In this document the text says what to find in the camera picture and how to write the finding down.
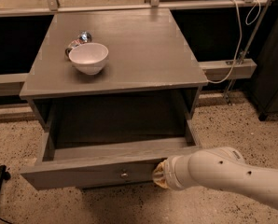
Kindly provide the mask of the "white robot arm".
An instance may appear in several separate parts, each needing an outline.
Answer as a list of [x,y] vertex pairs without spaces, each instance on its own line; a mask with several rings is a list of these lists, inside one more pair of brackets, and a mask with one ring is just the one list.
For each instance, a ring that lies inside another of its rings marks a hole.
[[278,169],[248,165],[232,147],[171,156],[158,164],[152,178],[164,189],[203,186],[241,194],[278,210]]

